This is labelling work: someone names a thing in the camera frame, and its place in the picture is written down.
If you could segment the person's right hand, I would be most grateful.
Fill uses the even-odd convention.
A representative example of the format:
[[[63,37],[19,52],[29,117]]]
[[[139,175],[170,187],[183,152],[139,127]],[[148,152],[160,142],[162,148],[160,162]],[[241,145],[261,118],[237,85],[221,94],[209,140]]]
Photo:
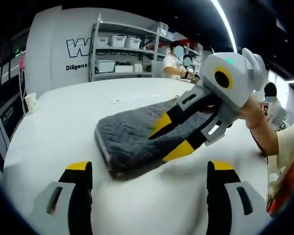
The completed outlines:
[[[240,109],[238,118],[245,120],[249,129],[257,127],[265,118],[264,111],[260,108],[254,95],[251,95]]]

